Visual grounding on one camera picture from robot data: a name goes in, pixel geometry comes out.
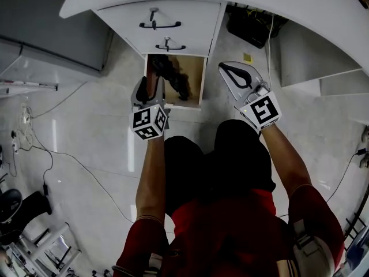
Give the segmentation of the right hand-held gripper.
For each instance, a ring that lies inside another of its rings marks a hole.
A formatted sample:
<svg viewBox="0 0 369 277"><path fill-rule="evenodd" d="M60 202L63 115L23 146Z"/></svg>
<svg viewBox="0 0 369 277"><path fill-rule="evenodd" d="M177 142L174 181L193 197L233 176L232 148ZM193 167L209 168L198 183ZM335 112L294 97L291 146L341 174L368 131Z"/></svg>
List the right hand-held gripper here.
<svg viewBox="0 0 369 277"><path fill-rule="evenodd" d="M220 62L218 69L237 100L236 109L256 131L260 132L281 118L282 113L274 92L253 66L228 61Z"/></svg>

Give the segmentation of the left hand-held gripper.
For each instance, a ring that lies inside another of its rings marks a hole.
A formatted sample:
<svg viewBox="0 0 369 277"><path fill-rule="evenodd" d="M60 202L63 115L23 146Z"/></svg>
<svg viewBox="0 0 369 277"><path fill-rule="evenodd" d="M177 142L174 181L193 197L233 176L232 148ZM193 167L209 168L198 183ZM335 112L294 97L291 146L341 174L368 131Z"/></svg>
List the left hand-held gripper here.
<svg viewBox="0 0 369 277"><path fill-rule="evenodd" d="M162 137L164 131L169 128L170 109L163 106L164 102L165 83L161 76L148 80L144 76L134 87L131 95L130 129L141 140Z"/></svg>

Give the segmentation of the wooden drawer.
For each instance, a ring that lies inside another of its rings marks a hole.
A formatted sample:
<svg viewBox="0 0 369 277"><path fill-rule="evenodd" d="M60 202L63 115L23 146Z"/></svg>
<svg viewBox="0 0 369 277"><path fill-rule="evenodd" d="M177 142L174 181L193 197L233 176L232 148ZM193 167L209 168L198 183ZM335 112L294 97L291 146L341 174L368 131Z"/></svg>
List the wooden drawer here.
<svg viewBox="0 0 369 277"><path fill-rule="evenodd" d="M165 106L184 110L200 110L204 90L207 57L195 57L189 55L169 55L168 59L174 68L187 80L190 96L188 100L180 100L179 93L165 80Z"/></svg>

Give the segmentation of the person's left forearm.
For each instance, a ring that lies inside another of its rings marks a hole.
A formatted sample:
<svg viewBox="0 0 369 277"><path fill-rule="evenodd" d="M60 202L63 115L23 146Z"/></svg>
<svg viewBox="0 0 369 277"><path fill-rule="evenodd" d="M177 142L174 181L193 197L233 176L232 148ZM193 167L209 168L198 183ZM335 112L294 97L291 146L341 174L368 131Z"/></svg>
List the person's left forearm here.
<svg viewBox="0 0 369 277"><path fill-rule="evenodd" d="M144 165L135 198L137 219L153 217L165 221L164 137L148 141Z"/></svg>

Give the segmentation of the person's right forearm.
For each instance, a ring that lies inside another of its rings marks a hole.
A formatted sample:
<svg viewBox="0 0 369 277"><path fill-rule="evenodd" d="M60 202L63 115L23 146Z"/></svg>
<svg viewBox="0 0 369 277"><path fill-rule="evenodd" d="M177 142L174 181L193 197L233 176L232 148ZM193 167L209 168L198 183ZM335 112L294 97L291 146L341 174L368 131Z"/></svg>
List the person's right forearm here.
<svg viewBox="0 0 369 277"><path fill-rule="evenodd" d="M288 198L300 186L312 185L304 161L282 131L273 124L261 133Z"/></svg>

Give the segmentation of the black box under desk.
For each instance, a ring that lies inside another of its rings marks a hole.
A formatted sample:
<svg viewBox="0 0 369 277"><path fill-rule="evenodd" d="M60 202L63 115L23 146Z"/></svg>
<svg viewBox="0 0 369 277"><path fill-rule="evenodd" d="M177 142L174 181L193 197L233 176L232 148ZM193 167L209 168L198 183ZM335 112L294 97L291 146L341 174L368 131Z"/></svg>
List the black box under desk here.
<svg viewBox="0 0 369 277"><path fill-rule="evenodd" d="M237 3L228 5L227 31L236 37L262 49L268 39L275 38L288 19L249 6L238 7Z"/></svg>

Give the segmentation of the person's black shorts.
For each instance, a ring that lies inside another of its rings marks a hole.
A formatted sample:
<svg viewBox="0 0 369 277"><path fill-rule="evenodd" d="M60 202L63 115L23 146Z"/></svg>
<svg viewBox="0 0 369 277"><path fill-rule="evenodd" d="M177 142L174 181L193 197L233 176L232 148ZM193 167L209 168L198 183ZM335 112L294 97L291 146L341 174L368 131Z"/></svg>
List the person's black shorts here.
<svg viewBox="0 0 369 277"><path fill-rule="evenodd" d="M271 193L276 187L268 150L256 131L238 119L218 126L212 152L205 154L190 139L174 136L164 142L164 157L168 215L195 199L241 197L251 190Z"/></svg>

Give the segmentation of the grey metal cabinet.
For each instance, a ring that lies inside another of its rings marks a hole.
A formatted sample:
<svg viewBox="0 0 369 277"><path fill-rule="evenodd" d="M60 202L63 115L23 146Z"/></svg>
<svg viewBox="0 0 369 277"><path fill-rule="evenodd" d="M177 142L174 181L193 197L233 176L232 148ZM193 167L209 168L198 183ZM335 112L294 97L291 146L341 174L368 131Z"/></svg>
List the grey metal cabinet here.
<svg viewBox="0 0 369 277"><path fill-rule="evenodd" d="M112 30L93 11L62 18L65 0L0 0L0 39L22 44L50 63L99 75Z"/></svg>

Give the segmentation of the person's red shirt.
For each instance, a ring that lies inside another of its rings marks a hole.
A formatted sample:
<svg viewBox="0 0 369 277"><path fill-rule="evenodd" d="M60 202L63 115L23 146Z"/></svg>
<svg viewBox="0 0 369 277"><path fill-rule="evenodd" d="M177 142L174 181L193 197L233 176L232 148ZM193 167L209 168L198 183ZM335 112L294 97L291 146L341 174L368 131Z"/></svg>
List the person's red shirt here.
<svg viewBox="0 0 369 277"><path fill-rule="evenodd" d="M289 220L276 216L272 195L209 204L193 200L173 215L175 238L153 217L130 228L113 277L331 277L342 257L341 226L310 185L289 200Z"/></svg>

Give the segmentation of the white metal stool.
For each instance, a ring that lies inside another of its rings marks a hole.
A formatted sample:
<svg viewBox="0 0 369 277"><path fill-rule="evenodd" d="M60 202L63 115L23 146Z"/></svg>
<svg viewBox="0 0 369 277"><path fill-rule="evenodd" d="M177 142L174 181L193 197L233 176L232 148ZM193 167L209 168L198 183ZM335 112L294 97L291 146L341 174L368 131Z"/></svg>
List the white metal stool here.
<svg viewBox="0 0 369 277"><path fill-rule="evenodd" d="M65 222L34 241L21 239L14 248L25 261L25 267L37 277L67 277L81 255L79 249L66 245L63 234L68 231L70 225Z"/></svg>

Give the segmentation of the white wall shelf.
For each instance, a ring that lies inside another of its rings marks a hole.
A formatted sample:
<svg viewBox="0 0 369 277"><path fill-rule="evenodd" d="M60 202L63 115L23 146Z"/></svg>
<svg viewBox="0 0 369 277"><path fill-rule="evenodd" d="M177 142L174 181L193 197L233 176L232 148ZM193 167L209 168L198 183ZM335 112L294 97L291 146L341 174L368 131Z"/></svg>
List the white wall shelf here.
<svg viewBox="0 0 369 277"><path fill-rule="evenodd" d="M57 91L58 84L0 79L0 99L37 91Z"/></svg>

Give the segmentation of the black metal chair frame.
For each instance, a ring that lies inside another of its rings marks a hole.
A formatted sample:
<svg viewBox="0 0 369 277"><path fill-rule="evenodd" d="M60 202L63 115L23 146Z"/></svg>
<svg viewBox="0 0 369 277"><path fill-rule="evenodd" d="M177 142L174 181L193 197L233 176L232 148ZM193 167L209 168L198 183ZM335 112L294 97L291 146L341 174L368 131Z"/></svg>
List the black metal chair frame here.
<svg viewBox="0 0 369 277"><path fill-rule="evenodd" d="M363 195L363 198L359 204L358 209L353 213L353 218L352 219L348 219L346 218L346 222L348 223L348 227L345 229L344 231L344 238L347 239L348 237L351 237L351 231L354 231L356 234L358 233L357 230L355 229L355 225L357 222L360 222L363 226L366 226L366 224L362 221L361 219L361 213L365 207L365 204L367 202L369 198L369 184L366 188L366 191Z"/></svg>

